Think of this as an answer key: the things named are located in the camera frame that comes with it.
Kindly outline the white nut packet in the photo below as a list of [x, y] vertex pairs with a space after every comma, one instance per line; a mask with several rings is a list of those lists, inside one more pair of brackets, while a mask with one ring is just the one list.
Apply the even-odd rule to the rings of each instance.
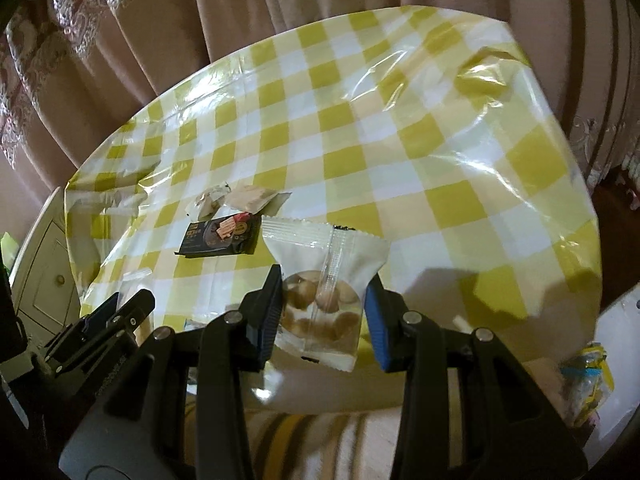
[[231, 188], [228, 183], [208, 188], [186, 206], [186, 216], [191, 222], [200, 222], [212, 218], [224, 201], [224, 196], [230, 192]]
[[282, 275], [277, 347], [351, 372], [366, 290], [386, 263], [390, 244], [344, 226], [279, 217], [262, 219], [262, 239]]

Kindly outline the clear cookie packet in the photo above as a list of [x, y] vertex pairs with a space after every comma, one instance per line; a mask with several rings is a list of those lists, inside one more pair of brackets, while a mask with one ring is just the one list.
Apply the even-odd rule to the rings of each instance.
[[288, 191], [278, 191], [259, 185], [243, 184], [224, 196], [224, 206], [249, 214], [259, 214], [267, 209], [268, 214], [277, 211], [291, 196]]

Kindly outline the white cabinet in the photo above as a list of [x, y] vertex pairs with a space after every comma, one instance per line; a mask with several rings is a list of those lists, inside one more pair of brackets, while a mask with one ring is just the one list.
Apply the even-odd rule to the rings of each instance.
[[56, 188], [24, 240], [10, 274], [12, 300], [28, 339], [47, 344], [79, 318], [80, 303], [70, 270], [64, 190]]

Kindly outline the black cracker packet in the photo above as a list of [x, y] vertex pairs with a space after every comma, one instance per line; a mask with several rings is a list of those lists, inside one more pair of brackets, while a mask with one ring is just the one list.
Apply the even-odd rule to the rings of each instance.
[[190, 223], [177, 256], [205, 258], [251, 255], [257, 243], [262, 217], [238, 212], [218, 219]]

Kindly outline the striped cushion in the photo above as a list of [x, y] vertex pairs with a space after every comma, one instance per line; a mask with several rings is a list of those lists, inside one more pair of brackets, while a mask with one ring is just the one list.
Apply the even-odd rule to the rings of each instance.
[[257, 479], [388, 479], [400, 408], [370, 412], [245, 413]]

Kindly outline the blue-edged clear snack bag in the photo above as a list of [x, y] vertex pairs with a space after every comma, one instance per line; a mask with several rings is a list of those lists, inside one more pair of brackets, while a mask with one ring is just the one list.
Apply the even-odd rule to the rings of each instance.
[[600, 342], [593, 341], [565, 361], [560, 371], [567, 405], [565, 422], [577, 428], [608, 400], [615, 389], [608, 354]]

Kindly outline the white storage box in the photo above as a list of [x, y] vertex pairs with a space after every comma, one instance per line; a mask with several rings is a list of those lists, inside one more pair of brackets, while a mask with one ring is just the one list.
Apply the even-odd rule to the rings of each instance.
[[599, 316], [596, 341], [603, 344], [614, 391], [597, 413], [599, 421], [584, 447], [592, 468], [624, 433], [639, 407], [639, 285]]

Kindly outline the yellow checkered tablecloth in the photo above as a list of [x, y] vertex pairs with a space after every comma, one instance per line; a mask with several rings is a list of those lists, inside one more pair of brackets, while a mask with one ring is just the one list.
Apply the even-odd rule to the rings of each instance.
[[237, 304], [272, 259], [186, 259], [186, 207], [221, 183], [288, 193], [286, 218], [385, 238], [384, 285], [447, 328], [486, 326], [522, 361], [593, 336], [596, 214], [505, 24], [425, 6], [302, 26], [234, 52], [116, 130], [65, 190], [81, 309], [152, 290], [182, 330]]

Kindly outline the beige curtain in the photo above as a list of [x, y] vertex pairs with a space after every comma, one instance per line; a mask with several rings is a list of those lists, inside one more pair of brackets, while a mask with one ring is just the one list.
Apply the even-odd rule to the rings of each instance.
[[330, 16], [439, 6], [507, 22], [597, 182], [639, 155], [639, 0], [18, 0], [1, 29], [1, 229], [141, 107], [217, 58]]

